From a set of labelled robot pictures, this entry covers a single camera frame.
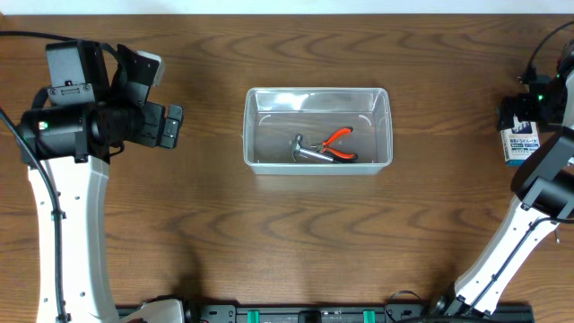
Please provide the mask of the blue white cardboard box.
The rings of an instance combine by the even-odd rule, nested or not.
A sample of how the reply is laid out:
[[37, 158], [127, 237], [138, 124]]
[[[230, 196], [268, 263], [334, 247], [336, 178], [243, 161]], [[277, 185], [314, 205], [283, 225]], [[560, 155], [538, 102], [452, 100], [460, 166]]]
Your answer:
[[541, 145], [535, 122], [518, 122], [500, 136], [507, 166], [520, 166]]

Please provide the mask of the clear plastic container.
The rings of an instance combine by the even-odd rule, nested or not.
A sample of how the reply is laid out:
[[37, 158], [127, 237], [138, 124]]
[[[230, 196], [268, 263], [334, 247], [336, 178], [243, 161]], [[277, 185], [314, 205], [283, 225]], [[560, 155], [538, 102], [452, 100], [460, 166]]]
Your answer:
[[[291, 155], [301, 145], [322, 142], [341, 127], [353, 132], [340, 141], [352, 162], [330, 163]], [[258, 175], [375, 175], [393, 161], [393, 126], [382, 88], [272, 87], [247, 92], [243, 123], [245, 163]]]

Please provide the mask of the small claw hammer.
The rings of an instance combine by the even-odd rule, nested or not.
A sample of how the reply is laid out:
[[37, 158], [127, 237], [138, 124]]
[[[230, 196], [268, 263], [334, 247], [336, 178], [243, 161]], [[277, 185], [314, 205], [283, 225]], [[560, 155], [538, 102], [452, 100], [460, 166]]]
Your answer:
[[297, 161], [300, 157], [312, 159], [319, 162], [330, 162], [330, 163], [339, 163], [339, 161], [330, 155], [325, 153], [319, 153], [316, 151], [312, 151], [308, 148], [305, 148], [301, 145], [302, 135], [297, 134], [294, 137], [294, 140], [291, 145], [291, 155], [293, 160]]

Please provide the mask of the red handled pliers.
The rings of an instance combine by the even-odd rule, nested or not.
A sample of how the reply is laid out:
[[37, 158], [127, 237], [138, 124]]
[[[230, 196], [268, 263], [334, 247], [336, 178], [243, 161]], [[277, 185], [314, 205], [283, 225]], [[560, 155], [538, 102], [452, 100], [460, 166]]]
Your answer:
[[340, 141], [353, 132], [352, 127], [341, 127], [322, 142], [311, 145], [315, 152], [332, 157], [337, 162], [354, 162], [358, 159], [357, 153], [350, 153], [341, 146]]

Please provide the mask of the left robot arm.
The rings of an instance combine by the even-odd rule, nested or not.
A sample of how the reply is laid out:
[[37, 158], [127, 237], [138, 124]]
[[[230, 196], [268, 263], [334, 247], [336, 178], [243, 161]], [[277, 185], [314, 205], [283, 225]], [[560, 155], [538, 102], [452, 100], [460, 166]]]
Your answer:
[[46, 47], [51, 84], [22, 114], [17, 138], [39, 224], [39, 322], [182, 322], [159, 297], [129, 314], [109, 285], [104, 208], [109, 165], [126, 143], [172, 149], [183, 110], [148, 99], [161, 57], [88, 40]]

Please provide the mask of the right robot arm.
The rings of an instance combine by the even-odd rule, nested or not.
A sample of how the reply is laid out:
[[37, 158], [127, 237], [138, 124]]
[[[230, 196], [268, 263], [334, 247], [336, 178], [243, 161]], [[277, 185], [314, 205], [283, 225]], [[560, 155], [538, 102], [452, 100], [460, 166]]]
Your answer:
[[553, 135], [518, 168], [514, 196], [501, 226], [474, 264], [427, 308], [438, 321], [487, 319], [530, 253], [562, 223], [573, 222], [573, 45], [565, 45], [553, 78], [529, 65], [521, 77], [528, 91], [501, 103], [499, 128], [514, 120], [554, 127]]

